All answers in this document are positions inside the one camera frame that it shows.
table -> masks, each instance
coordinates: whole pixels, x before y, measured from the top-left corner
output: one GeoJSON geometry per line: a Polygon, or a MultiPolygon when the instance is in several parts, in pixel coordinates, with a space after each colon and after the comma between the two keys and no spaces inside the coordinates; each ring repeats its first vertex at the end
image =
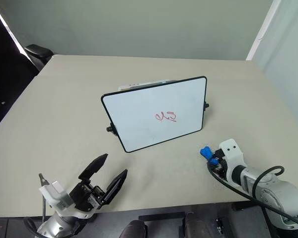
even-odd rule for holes
{"type": "Polygon", "coordinates": [[[128,175],[101,212],[244,200],[209,175],[199,154],[229,138],[249,166],[283,165],[280,178],[298,187],[298,122],[254,62],[53,56],[0,123],[0,217],[41,216],[38,173],[70,192],[103,153],[109,156],[92,185],[105,189],[125,168],[128,175]],[[106,131],[104,93],[201,75],[210,104],[201,131],[133,153],[106,131]]]}

